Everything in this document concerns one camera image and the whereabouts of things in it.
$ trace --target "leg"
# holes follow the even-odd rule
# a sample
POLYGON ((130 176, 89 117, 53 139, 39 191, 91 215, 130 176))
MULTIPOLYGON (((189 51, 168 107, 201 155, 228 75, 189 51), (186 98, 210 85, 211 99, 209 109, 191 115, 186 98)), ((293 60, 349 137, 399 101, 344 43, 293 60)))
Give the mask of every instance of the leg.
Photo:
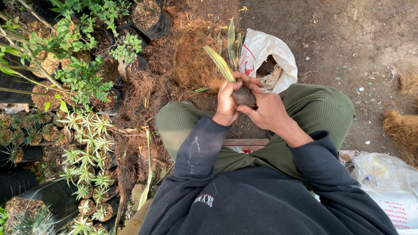
MULTIPOLYGON (((332 87, 292 84, 287 90, 283 104, 289 116, 306 133, 329 131, 337 149, 341 147, 355 117, 350 99, 332 87)), ((272 166, 306 184, 303 174, 286 147, 286 142, 279 136, 274 135, 264 148, 251 155, 260 159, 255 161, 257 165, 272 166)))
MULTIPOLYGON (((176 161, 178 149, 203 115, 210 118, 209 115, 197 110, 193 105, 172 101, 155 116, 157 132, 173 161, 176 161)), ((248 154, 237 153, 224 145, 215 163, 215 173, 254 165, 251 159, 248 154)))

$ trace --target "dry leaf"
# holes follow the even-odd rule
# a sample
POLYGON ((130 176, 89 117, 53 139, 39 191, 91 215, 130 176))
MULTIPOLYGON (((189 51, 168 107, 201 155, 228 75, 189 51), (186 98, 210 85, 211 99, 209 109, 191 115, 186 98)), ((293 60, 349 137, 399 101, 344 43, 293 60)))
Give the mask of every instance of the dry leaf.
POLYGON ((135 129, 126 128, 126 129, 116 129, 116 130, 119 131, 120 133, 128 134, 129 132, 136 131, 136 128, 135 129))
POLYGON ((246 6, 242 6, 242 9, 239 9, 238 11, 248 11, 248 8, 246 6))
POLYGON ((122 77, 123 82, 128 83, 128 77, 126 76, 126 70, 122 58, 118 57, 117 61, 119 63, 117 65, 117 70, 119 71, 119 74, 122 77))
POLYGON ((65 138, 67 139, 67 142, 71 143, 71 141, 73 140, 73 134, 71 133, 71 130, 68 129, 66 125, 64 126, 63 130, 64 130, 65 138))

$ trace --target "wooden bench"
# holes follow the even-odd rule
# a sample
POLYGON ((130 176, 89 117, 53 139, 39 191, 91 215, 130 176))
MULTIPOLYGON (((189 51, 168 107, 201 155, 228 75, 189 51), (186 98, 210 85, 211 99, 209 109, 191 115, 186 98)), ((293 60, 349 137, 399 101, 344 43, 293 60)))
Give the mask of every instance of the wooden bench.
POLYGON ((227 147, 238 146, 242 149, 249 149, 251 151, 263 148, 268 142, 268 139, 226 139, 224 144, 227 147))

